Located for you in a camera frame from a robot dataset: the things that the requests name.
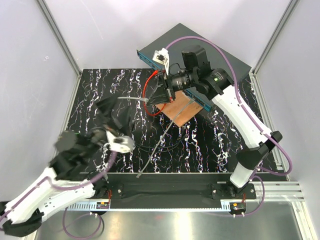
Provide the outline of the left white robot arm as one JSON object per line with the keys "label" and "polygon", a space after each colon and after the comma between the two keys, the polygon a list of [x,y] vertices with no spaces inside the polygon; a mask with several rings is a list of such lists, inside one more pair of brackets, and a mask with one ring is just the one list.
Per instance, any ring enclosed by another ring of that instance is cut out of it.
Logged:
{"label": "left white robot arm", "polygon": [[[119,96],[113,95],[96,103],[99,122],[88,133],[65,130],[60,134],[55,143],[58,153],[41,175],[18,197],[0,203],[1,232],[13,237],[28,236],[56,212],[93,196],[103,198],[108,193],[102,178],[115,163],[117,154],[135,148],[130,110],[118,116],[112,114],[118,100]],[[88,160],[104,146],[110,150],[106,168],[94,177],[76,181]]]}

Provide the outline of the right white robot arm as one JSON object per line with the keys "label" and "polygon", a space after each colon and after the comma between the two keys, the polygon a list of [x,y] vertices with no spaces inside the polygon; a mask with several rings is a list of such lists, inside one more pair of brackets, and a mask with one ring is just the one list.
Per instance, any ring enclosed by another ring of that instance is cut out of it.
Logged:
{"label": "right white robot arm", "polygon": [[169,74],[169,53],[166,49],[155,51],[153,60],[164,64],[165,70],[157,74],[158,83],[147,105],[173,102],[175,93],[195,87],[198,92],[218,106],[231,120],[244,139],[246,148],[236,154],[238,161],[227,185],[228,195],[239,198],[245,192],[245,185],[255,168],[280,142],[282,134],[271,131],[237,95],[236,84],[228,73],[211,69],[206,51],[199,45],[191,45],[182,52],[185,68],[176,74]]}

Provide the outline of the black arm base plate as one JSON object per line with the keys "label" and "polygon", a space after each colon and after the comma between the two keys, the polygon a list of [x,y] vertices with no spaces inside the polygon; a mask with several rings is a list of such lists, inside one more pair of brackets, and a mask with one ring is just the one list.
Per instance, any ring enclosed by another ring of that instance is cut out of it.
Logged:
{"label": "black arm base plate", "polygon": [[106,180],[113,194],[131,196],[202,196],[217,200],[255,200],[255,187],[246,183],[236,188],[229,173],[107,173]]}

